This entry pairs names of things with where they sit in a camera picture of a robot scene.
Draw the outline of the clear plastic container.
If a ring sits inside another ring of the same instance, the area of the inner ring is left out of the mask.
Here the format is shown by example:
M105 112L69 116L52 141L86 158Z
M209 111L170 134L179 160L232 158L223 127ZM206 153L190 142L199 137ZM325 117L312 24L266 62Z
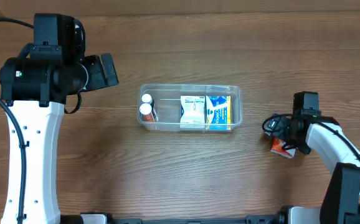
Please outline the clear plastic container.
M145 84L137 120L157 131L232 131L243 119L241 90L231 85Z

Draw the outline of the dark bottle white cap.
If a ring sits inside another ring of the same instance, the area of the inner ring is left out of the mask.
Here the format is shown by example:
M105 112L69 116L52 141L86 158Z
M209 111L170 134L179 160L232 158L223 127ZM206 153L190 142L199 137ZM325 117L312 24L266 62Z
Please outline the dark bottle white cap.
M145 93L145 94L142 95L141 102L142 103L147 103L147 104L151 105L152 107L154 106L154 99L148 93Z

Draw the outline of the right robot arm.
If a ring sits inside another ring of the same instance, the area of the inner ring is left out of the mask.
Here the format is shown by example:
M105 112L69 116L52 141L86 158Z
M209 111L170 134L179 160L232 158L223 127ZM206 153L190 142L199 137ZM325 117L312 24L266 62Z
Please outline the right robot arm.
M315 151L331 173L320 207L284 208L273 223L360 223L360 151L333 117L322 115L317 92L295 93L292 113L273 114L262 129L285 151Z

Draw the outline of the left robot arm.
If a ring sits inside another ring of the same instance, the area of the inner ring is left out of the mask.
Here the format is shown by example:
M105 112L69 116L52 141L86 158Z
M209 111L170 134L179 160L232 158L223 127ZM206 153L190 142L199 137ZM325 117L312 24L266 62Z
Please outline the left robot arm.
M60 214L57 141L70 95L118 84L110 54L85 55L80 21L36 14L34 40L0 69L9 124L9 182L3 223L83 223Z

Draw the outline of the white medicine box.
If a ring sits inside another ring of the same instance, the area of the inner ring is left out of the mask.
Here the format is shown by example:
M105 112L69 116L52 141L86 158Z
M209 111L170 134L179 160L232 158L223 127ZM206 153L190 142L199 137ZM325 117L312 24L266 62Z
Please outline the white medicine box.
M205 126L204 96L181 96L181 129L203 129Z

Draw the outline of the red orange small box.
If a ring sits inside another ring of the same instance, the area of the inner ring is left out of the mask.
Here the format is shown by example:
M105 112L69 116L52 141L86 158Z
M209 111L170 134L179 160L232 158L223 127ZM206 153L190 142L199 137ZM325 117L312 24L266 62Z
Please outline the red orange small box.
M271 146L271 152L275 153L275 154L279 154L283 157L292 159L295 155L296 149L289 149L289 150L284 150L282 149L282 147L285 145L285 141L278 139L278 138L273 138L272 141L272 146Z

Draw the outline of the blue yellow VapoDrops box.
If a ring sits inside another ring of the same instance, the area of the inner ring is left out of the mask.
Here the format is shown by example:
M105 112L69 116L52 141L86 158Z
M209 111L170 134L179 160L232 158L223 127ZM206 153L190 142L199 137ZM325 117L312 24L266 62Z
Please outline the blue yellow VapoDrops box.
M206 96L206 129L230 131L231 97Z

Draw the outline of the orange tube white cap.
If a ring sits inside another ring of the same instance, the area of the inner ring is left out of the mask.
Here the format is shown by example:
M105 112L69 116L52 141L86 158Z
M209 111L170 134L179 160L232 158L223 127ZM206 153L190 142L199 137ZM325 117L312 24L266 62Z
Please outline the orange tube white cap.
M149 103L143 103L139 108L141 118L146 122L155 122L153 108Z

